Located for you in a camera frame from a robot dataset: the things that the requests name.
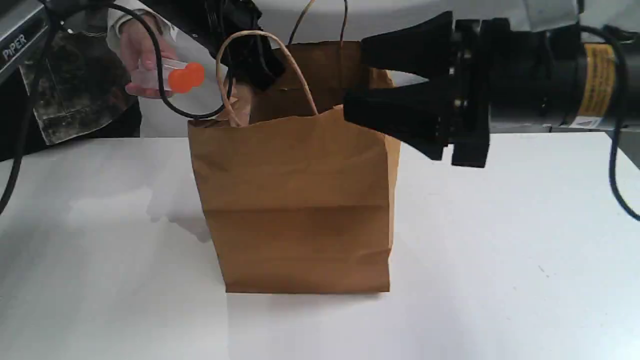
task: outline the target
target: human hand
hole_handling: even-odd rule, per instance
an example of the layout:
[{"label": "human hand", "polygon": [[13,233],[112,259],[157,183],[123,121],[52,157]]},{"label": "human hand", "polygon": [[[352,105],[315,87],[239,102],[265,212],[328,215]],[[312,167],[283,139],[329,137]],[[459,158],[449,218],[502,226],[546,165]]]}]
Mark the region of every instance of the human hand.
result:
[{"label": "human hand", "polygon": [[[160,52],[163,58],[178,60],[175,49],[159,34],[156,19],[153,15],[142,15],[147,24],[154,30]],[[129,72],[138,69],[138,64],[146,70],[156,70],[156,52],[154,44],[147,30],[137,20],[131,19],[120,26],[120,59]],[[125,86],[127,93],[151,99],[160,99],[158,89],[143,88],[137,84],[129,83]],[[172,96],[171,91],[166,91],[167,96]]]}]

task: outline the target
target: warning label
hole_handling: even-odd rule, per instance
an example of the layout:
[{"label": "warning label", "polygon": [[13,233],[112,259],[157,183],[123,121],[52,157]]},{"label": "warning label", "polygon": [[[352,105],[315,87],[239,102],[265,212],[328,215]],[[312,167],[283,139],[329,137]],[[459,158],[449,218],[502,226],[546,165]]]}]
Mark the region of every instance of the warning label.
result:
[{"label": "warning label", "polygon": [[[607,112],[616,83],[615,56],[611,46],[606,44],[584,44],[584,50],[587,58],[587,79],[578,117],[602,118]],[[593,123],[594,121],[591,126],[585,124],[587,126],[576,127],[593,127]]]}]

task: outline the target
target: orange cap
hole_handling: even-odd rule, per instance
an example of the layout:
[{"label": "orange cap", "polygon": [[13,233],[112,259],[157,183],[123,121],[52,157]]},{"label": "orange cap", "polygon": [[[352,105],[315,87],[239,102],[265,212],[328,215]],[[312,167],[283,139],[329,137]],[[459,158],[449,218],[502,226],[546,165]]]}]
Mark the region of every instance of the orange cap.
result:
[{"label": "orange cap", "polygon": [[173,92],[186,94],[194,86],[204,82],[204,66],[199,63],[189,63],[184,69],[175,69],[169,73],[169,87]]}]

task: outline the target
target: person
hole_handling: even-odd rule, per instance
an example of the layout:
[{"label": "person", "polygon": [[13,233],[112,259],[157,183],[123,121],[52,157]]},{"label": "person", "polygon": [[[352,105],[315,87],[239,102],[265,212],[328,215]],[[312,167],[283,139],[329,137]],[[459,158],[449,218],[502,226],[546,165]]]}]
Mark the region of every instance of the person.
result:
[{"label": "person", "polygon": [[[87,14],[86,31],[59,32],[46,57],[24,153],[82,138],[135,137],[141,122],[138,99],[123,86],[129,76],[105,43],[107,12]],[[0,161],[15,156],[17,134],[35,74],[35,52],[0,85],[5,116],[0,122]]]},{"label": "person", "polygon": [[[172,104],[195,114],[212,112],[222,104],[216,82],[215,59],[207,49],[137,0],[116,0],[115,4],[134,10],[146,20],[157,35],[163,57],[204,65],[204,83],[186,94],[173,94],[170,97]],[[129,72],[138,67],[156,69],[153,43],[138,21],[118,10],[110,9],[108,26],[108,46],[120,57]],[[157,90],[144,89],[131,83],[125,89],[129,94],[140,97],[140,136],[187,136],[187,119],[165,106],[159,100]]]}]

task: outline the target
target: white sleeve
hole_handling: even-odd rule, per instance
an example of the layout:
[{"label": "white sleeve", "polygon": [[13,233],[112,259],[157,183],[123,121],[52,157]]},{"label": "white sleeve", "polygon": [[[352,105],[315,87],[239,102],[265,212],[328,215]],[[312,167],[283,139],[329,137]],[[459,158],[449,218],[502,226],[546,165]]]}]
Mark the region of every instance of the white sleeve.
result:
[{"label": "white sleeve", "polygon": [[[158,20],[163,36],[169,34],[172,27],[171,24],[138,0],[116,0],[113,3],[124,6],[127,9],[131,9],[138,14],[149,13],[154,15]],[[118,10],[109,9],[109,16],[107,20],[107,45],[118,55],[120,52],[120,26],[128,20],[131,20],[131,16],[119,12]]]}]

